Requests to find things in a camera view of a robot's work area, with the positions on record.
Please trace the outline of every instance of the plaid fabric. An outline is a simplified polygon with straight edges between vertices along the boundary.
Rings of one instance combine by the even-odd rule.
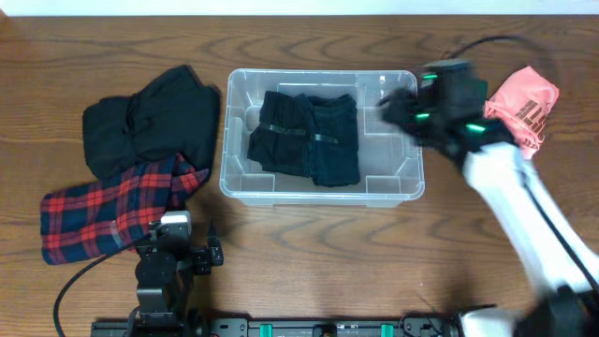
[[[144,163],[41,200],[42,255],[51,265],[109,254],[148,233],[165,211],[180,210],[208,176],[180,154]]]

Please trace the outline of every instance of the plastic storage container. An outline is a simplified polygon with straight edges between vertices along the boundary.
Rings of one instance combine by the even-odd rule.
[[[416,90],[409,71],[315,71],[237,69],[228,79],[223,161],[223,193],[246,205],[366,205],[395,207],[424,193],[422,152],[375,106],[397,88]],[[343,187],[316,186],[311,178],[263,171],[247,159],[250,134],[259,124],[266,91],[334,98],[350,94],[358,108],[361,180]]]

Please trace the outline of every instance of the pink bag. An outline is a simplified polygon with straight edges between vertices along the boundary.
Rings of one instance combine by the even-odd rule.
[[[524,158],[531,159],[545,139],[543,129],[559,96],[560,89],[527,66],[512,74],[485,103],[485,117],[504,121]]]

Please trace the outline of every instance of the green light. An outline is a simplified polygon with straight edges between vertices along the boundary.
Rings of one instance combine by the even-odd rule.
[[[466,127],[471,130],[471,131],[475,131],[475,132],[484,132],[485,131],[485,127],[482,127],[480,125],[466,125]]]
[[[381,325],[381,337],[393,337],[393,325],[391,325],[391,324]]]
[[[272,337],[272,325],[260,324],[260,337]]]

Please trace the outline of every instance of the wooden table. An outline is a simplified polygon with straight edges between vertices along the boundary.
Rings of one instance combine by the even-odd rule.
[[[225,96],[238,67],[406,69],[460,44],[520,34],[547,46],[561,96],[535,157],[548,190],[599,250],[599,21],[593,17],[29,18],[0,22],[0,335],[52,336],[51,307],[87,262],[51,267],[40,254],[45,193],[94,179],[81,114],[190,64]],[[469,51],[493,92],[536,55],[510,43]],[[532,291],[512,247],[452,165],[425,151],[422,198],[396,209],[248,208],[215,173],[188,202],[196,233],[214,218],[224,267],[195,300],[254,317],[399,316],[498,303],[524,309]],[[82,277],[61,307],[66,334],[136,306],[138,257],[122,254]]]

